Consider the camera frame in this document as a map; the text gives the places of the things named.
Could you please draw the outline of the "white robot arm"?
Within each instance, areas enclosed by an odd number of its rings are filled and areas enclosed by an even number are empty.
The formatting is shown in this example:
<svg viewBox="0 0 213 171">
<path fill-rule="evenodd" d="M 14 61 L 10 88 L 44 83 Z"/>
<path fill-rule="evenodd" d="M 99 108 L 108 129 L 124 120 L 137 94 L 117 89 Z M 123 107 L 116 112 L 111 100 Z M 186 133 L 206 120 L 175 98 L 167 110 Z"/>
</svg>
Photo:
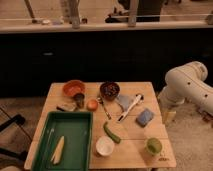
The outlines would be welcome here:
<svg viewBox="0 0 213 171">
<path fill-rule="evenodd" d="M 201 109 L 204 118 L 209 118 L 213 126 L 213 87 L 205 83 L 207 76 L 207 67 L 198 61 L 175 67 L 166 73 L 166 85 L 157 97 L 164 124 L 174 118 L 175 107 L 189 100 Z"/>
</svg>

